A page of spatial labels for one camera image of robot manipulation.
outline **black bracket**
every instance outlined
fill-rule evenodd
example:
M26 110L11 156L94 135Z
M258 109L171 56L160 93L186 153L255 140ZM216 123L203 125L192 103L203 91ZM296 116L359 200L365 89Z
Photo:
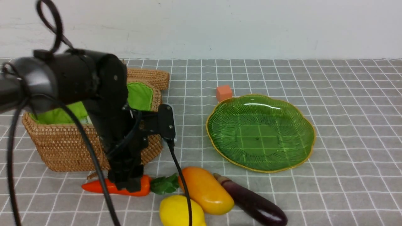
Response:
M135 119L133 129L106 155L111 166L108 172L109 180L118 190L127 189L129 192L135 192L141 189L141 178L144 174L141 151L148 147L148 136L159 134L163 140L171 142L176 137L176 130L173 109L167 104L161 104L158 112L129 110ZM127 150L136 160L121 158L121 153Z

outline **carrot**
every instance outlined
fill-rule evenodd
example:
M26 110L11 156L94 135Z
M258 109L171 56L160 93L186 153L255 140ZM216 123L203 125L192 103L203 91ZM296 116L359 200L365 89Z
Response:
M130 195L130 196L146 196L150 193L150 182L151 178L148 175L144 175L141 178L141 190L136 192L129 192L126 189L118 190L114 183L110 182L109 179L105 179L107 190L110 194L119 195ZM81 187L85 191L94 193L103 193L101 183L99 180L83 184Z

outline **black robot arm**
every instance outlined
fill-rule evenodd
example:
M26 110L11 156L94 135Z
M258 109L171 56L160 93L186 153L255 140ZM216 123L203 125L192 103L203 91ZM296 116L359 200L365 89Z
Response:
M158 112L129 107L127 67L113 54L74 49L53 55L35 50L33 57L16 59L13 69L30 94L45 93L67 105L83 102L111 167L108 178L119 190L141 189L141 151L148 147L149 135L160 134L168 141L175 137L170 106L161 105ZM8 87L0 89L2 111L16 107L25 98L20 84L12 75L0 79L0 87ZM35 98L27 111L42 113L56 107L48 99Z

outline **toy fruit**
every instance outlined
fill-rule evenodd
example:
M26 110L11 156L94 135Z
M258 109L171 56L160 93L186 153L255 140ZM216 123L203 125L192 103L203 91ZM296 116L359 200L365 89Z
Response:
M193 226L207 226L200 205L191 200ZM162 200L159 206L160 221L164 226L188 226L189 209L183 195L172 195Z
M222 215L234 207L232 197L210 172L192 166L184 168L182 172L189 189L190 198L196 201L205 213ZM179 185L184 190L180 178Z
M265 226L285 226L287 217L285 213L275 204L264 197L238 185L227 177L214 173L213 176L229 192L244 212L256 219Z

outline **green basket lining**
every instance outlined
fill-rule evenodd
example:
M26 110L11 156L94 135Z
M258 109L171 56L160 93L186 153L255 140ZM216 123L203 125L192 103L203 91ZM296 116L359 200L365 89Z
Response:
M154 91L151 87L145 85L142 82L130 82L127 83L128 89L128 104L131 108L150 111L152 108L152 99ZM77 118L85 123L88 118L88 113L84 107L84 104L76 102L67 106ZM36 119L33 114L30 117L38 124L72 124L73 120L63 111L61 108L56 108L51 111L47 111L38 114Z

